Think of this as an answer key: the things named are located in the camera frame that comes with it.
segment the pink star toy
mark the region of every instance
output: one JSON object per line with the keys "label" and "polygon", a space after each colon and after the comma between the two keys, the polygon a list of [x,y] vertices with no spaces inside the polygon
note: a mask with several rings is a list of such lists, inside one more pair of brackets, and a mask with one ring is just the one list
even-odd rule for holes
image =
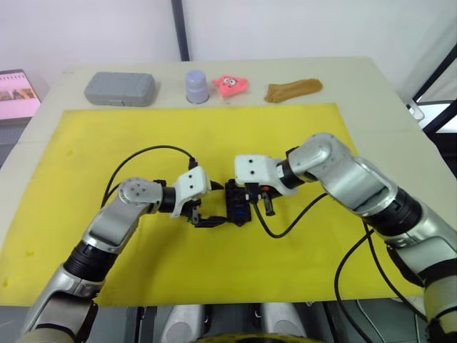
{"label": "pink star toy", "polygon": [[224,98],[248,89],[248,79],[244,77],[222,75],[219,79],[213,80],[213,84],[219,89],[219,94]]}

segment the yellow mat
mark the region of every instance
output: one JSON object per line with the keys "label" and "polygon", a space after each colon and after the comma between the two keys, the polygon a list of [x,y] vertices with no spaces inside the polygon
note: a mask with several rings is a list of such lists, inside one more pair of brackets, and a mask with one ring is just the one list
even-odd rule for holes
{"label": "yellow mat", "polygon": [[[68,111],[30,181],[0,255],[0,304],[30,305],[93,219],[118,163],[155,144],[190,151],[211,179],[233,177],[237,154],[284,156],[310,135],[328,131],[355,151],[334,104],[214,109]],[[175,151],[149,151],[129,162],[117,181],[167,179],[186,171]],[[318,194],[306,184],[274,200],[268,217],[280,232]],[[224,192],[203,199],[204,215],[225,215]],[[302,302],[334,299],[333,276],[344,253],[363,235],[360,219],[334,200],[321,200],[283,239],[270,238],[257,218],[243,227],[194,228],[168,214],[144,216],[98,298],[102,305]],[[375,237],[381,263],[406,295],[404,281]],[[389,297],[368,247],[341,276],[345,298]]]}

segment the brown toy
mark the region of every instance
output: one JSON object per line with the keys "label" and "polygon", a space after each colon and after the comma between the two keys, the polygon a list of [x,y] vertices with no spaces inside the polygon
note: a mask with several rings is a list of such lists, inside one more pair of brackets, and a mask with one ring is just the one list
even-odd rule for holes
{"label": "brown toy", "polygon": [[322,89],[318,79],[306,79],[291,82],[290,84],[269,84],[265,101],[281,102],[296,96],[316,93]]}

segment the table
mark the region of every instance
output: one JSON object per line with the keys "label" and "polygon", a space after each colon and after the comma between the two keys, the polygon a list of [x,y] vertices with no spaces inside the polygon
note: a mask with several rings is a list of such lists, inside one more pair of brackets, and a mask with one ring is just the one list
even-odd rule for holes
{"label": "table", "polygon": [[[203,70],[208,81],[222,74],[247,77],[249,90],[222,101],[212,89],[206,103],[190,104],[186,100],[184,82],[186,72],[192,69]],[[157,87],[150,105],[153,108],[275,106],[263,100],[268,83],[318,78],[324,85],[322,91],[284,103],[336,103],[360,155],[370,159],[407,192],[423,200],[448,223],[456,226],[457,183],[454,176],[370,58],[102,64],[77,66],[63,73],[61,81],[44,99],[0,169],[0,247],[62,112],[68,109],[109,108],[90,104],[84,97],[84,88],[97,71],[152,74]]]}

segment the white wall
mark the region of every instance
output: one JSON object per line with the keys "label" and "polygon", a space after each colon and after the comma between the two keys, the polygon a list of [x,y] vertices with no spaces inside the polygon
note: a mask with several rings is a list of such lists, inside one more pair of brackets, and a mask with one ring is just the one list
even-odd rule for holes
{"label": "white wall", "polygon": [[405,100],[457,40],[456,0],[184,0],[184,10],[192,59],[366,55]]}
{"label": "white wall", "polygon": [[42,98],[68,66],[178,61],[169,0],[3,0],[0,70],[24,69]]}

